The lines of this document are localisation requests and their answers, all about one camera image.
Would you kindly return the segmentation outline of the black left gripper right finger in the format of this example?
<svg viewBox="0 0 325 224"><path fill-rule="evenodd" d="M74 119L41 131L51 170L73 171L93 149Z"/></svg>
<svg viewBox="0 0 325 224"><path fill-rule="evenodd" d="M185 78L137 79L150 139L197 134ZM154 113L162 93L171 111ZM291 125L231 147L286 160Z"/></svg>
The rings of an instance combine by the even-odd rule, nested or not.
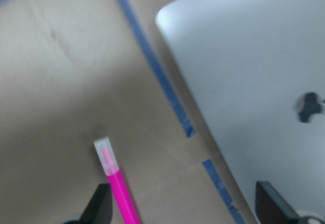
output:
<svg viewBox="0 0 325 224"><path fill-rule="evenodd" d="M255 186L255 213L260 223L298 223L300 219L292 206L267 181Z"/></svg>

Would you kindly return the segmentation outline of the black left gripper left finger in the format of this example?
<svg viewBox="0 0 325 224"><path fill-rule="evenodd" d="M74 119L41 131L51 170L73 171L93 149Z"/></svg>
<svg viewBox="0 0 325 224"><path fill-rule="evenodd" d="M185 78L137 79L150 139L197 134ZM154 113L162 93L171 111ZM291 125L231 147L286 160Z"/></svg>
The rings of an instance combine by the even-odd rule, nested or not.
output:
<svg viewBox="0 0 325 224"><path fill-rule="evenodd" d="M113 217L111 185L98 185L88 205L82 213L79 223L110 224Z"/></svg>

